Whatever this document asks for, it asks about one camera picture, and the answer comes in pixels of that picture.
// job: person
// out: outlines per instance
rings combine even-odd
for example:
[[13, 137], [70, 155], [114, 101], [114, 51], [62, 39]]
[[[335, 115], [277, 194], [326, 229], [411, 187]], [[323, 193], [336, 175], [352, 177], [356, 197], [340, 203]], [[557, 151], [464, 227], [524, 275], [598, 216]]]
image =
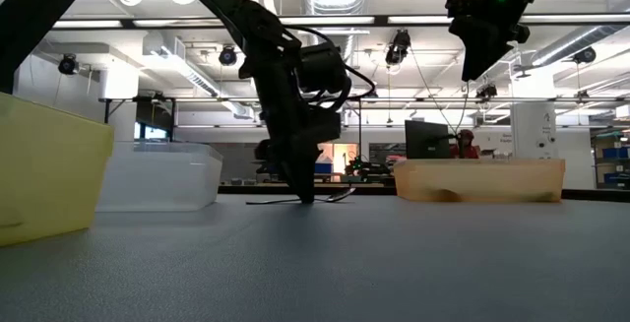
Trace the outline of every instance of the person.
[[[464, 147], [465, 159], [478, 159], [479, 158], [479, 146], [473, 146], [474, 133], [471, 130], [460, 131], [460, 137], [462, 139], [462, 145]], [[460, 157], [460, 147], [458, 144], [451, 145], [451, 159], [458, 159]]]

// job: table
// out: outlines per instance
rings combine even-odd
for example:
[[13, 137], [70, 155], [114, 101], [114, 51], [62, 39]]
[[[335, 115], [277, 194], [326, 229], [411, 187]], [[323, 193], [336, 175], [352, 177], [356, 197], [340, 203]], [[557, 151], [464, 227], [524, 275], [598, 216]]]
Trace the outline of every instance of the table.
[[0, 248], [0, 320], [630, 320], [630, 204], [264, 199]]

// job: orange translucent bin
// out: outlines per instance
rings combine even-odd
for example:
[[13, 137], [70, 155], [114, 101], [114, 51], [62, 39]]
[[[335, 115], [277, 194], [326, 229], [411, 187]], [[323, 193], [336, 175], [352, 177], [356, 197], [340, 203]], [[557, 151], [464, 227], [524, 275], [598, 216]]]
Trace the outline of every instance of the orange translucent bin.
[[416, 202], [559, 203], [564, 160], [407, 160], [396, 189]]

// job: window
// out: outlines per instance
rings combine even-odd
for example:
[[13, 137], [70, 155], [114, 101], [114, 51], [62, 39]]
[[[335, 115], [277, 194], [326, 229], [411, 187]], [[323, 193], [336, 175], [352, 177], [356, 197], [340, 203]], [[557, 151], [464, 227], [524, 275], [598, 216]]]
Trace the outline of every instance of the window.
[[140, 123], [136, 122], [134, 125], [134, 139], [140, 139]]
[[165, 139], [166, 131], [157, 129], [151, 126], [147, 126], [145, 130], [145, 139]]

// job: yellow bin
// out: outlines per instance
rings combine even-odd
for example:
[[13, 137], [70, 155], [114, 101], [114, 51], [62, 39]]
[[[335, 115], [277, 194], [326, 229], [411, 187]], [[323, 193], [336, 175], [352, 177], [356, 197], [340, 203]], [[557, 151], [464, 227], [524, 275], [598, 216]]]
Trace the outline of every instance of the yellow bin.
[[109, 126], [0, 94], [0, 246], [90, 226]]
[[398, 195], [416, 202], [559, 203], [564, 160], [407, 160]]

